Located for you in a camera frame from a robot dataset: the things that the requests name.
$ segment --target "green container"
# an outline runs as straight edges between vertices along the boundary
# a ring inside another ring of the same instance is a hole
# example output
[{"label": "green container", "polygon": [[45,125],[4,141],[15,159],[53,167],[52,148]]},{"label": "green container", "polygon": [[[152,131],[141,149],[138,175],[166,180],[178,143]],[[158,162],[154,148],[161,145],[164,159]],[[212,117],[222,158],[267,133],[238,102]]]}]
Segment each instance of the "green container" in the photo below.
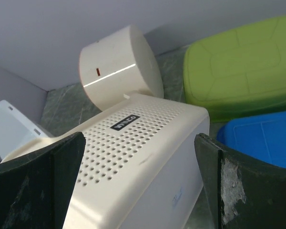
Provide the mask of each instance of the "green container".
[{"label": "green container", "polygon": [[214,122],[286,110],[286,16],[193,43],[184,58],[184,93]]}]

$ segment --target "wall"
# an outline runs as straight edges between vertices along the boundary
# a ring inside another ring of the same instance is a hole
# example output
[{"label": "wall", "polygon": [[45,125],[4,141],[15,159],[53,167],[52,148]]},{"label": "wall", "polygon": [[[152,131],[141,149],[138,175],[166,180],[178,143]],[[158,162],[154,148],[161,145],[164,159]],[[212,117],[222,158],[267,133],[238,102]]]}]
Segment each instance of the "wall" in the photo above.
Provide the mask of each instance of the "wall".
[{"label": "wall", "polygon": [[136,24],[156,54],[286,14],[286,0],[0,1],[0,66],[44,90],[79,82],[86,45]]},{"label": "wall", "polygon": [[30,120],[39,123],[46,96],[46,91],[0,68],[0,101],[8,101]]}]

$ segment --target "blue container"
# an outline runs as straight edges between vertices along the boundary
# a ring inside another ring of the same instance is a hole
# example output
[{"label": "blue container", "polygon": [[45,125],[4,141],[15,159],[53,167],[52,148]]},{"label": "blue container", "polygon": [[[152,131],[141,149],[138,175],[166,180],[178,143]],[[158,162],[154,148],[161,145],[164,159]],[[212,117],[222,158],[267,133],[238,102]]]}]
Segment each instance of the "blue container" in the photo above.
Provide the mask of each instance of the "blue container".
[{"label": "blue container", "polygon": [[286,168],[286,112],[232,120],[219,130],[217,140],[244,154]]}]

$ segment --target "floor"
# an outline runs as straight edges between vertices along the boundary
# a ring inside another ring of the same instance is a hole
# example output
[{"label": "floor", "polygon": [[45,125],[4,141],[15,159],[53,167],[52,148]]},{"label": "floor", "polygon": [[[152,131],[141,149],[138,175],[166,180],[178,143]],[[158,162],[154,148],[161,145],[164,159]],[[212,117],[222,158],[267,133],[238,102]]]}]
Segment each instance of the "floor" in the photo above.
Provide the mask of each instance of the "floor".
[{"label": "floor", "polygon": [[[186,49],[156,57],[161,72],[164,98],[184,103],[183,60]],[[101,111],[88,99],[80,83],[48,93],[41,118],[41,126],[59,136],[73,129]],[[223,123],[211,124],[210,136],[216,137]],[[204,191],[184,229],[213,229]]]}]

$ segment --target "white cylinder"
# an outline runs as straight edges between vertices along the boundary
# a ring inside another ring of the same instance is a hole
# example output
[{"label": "white cylinder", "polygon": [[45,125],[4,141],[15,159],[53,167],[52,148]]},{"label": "white cylinder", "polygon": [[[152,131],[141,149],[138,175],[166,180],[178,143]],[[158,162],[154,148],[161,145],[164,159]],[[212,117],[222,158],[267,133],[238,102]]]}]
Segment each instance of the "white cylinder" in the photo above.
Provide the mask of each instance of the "white cylinder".
[{"label": "white cylinder", "polygon": [[83,48],[79,73],[88,97],[102,111],[133,91],[163,98],[154,54],[133,25]]}]

